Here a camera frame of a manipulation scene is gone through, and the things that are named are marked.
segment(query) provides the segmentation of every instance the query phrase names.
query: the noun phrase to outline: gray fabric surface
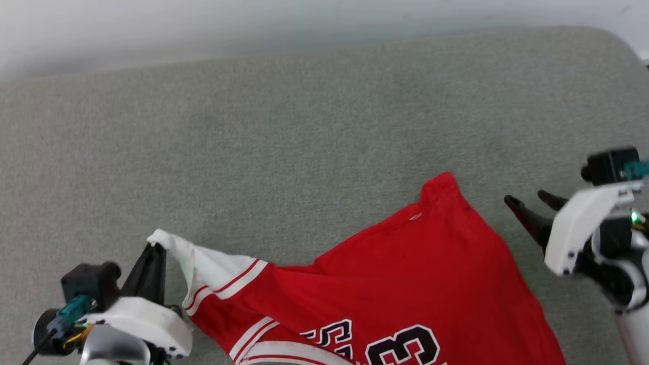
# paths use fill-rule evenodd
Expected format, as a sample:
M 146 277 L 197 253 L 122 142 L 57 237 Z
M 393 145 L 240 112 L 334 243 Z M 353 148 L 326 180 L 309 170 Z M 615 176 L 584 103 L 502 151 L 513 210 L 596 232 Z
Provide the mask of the gray fabric surface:
M 584 187 L 587 153 L 633 144 L 649 156 L 648 120 L 649 73 L 619 39 L 587 29 L 4 85 L 1 363 L 27 355 L 38 315 L 62 304 L 65 272 L 104 260 L 128 271 L 156 228 L 306 264 L 451 170 L 510 246 L 568 364 L 625 364 L 594 286 L 549 274 L 502 197 L 548 212 L 536 190 Z M 167 300 L 185 293 L 170 263 Z M 175 363 L 228 360 L 196 332 L 191 358 Z

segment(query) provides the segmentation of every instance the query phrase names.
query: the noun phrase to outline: white wall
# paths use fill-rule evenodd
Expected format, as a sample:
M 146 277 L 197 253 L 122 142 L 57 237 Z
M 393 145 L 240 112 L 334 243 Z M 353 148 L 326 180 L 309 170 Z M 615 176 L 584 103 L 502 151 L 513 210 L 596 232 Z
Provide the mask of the white wall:
M 649 61 L 649 0 L 0 0 L 0 81 L 544 25 L 607 29 Z

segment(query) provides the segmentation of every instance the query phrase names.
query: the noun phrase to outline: red jersey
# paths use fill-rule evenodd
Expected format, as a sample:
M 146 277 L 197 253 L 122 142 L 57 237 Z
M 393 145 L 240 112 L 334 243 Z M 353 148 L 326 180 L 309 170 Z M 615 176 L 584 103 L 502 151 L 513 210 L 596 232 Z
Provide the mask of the red jersey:
M 278 267 L 156 231 L 191 320 L 235 364 L 562 365 L 502 239 L 450 173 L 309 266 Z

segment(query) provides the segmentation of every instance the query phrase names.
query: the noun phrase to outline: black cable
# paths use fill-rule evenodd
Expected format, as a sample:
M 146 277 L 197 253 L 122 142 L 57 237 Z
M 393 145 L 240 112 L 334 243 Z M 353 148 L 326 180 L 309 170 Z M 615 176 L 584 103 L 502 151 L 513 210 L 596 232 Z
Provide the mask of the black cable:
M 45 345 L 47 345 L 47 342 L 50 341 L 52 339 L 52 337 L 54 337 L 55 334 L 56 334 L 56 329 L 53 329 L 52 331 L 49 331 L 47 336 L 45 336 L 45 338 L 40 342 L 40 344 L 34 346 L 34 351 L 32 351 L 32 353 L 29 354 L 29 356 L 25 359 L 25 361 L 23 361 L 22 365 L 27 365 L 30 362 L 32 362 L 32 360 L 34 360 L 34 357 L 36 357 L 38 355 L 38 353 L 41 351 L 41 349 L 43 349 L 43 347 L 45 347 Z

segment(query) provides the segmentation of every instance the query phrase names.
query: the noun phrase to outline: jersey number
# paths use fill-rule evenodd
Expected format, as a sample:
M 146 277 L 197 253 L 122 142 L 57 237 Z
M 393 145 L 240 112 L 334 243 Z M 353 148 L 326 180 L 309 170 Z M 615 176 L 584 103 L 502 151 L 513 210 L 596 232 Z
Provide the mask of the jersey number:
M 419 351 L 414 354 L 408 345 L 417 342 Z M 365 356 L 370 365 L 386 365 L 384 356 L 391 353 L 397 364 L 415 356 L 420 365 L 431 365 L 437 360 L 439 344 L 433 331 L 422 325 L 414 325 L 395 333 L 394 336 L 382 338 L 367 345 Z

